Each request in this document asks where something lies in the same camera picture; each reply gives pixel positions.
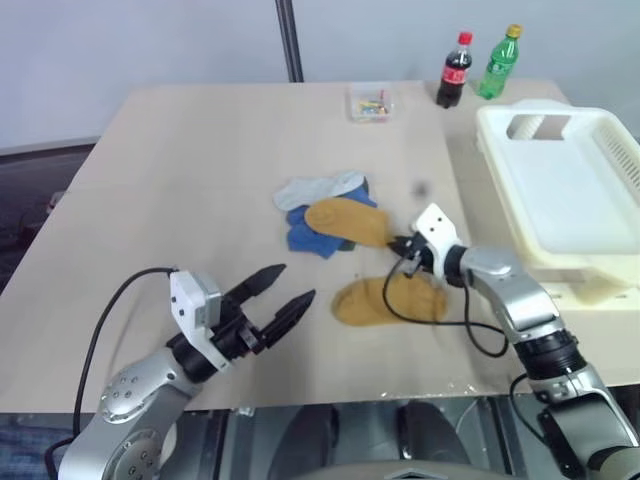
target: small box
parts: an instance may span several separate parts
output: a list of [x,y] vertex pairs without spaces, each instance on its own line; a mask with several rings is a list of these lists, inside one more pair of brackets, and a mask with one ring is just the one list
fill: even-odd
[[379,123],[391,120],[393,101],[386,82],[352,83],[349,87],[351,119],[358,123]]

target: bottle label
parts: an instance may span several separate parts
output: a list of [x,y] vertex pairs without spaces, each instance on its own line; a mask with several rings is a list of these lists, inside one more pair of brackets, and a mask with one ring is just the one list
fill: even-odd
[[506,77],[511,73],[513,69],[512,63],[500,63],[491,59],[489,61],[489,65],[487,65],[487,73],[491,73],[492,75],[496,75],[498,77]]
[[444,66],[442,71],[442,80],[453,85],[462,85],[466,79],[467,71],[461,68],[451,68]]

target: clear plastic box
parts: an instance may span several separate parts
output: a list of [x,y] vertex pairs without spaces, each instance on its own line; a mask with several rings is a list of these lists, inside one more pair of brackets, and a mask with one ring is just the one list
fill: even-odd
[[477,126],[530,266],[582,273],[571,286],[585,304],[640,288],[640,146],[617,117],[528,99],[482,107]]
[[354,122],[387,122],[393,116],[391,88],[386,82],[352,83],[348,97],[349,112]]

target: red bottle cap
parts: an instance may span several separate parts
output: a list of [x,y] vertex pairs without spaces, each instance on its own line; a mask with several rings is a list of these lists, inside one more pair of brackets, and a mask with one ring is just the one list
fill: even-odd
[[460,45],[470,45],[473,34],[471,32],[460,32],[458,36],[458,43]]

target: green bottle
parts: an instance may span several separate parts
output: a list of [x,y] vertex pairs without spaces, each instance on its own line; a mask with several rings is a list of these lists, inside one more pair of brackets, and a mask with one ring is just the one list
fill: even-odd
[[507,77],[513,70],[516,60],[518,60],[518,38],[520,38],[520,33],[522,33],[520,25],[509,25],[507,36],[491,52],[487,71],[482,82],[480,82],[480,87],[478,87],[478,95],[481,97],[491,100],[502,94]]

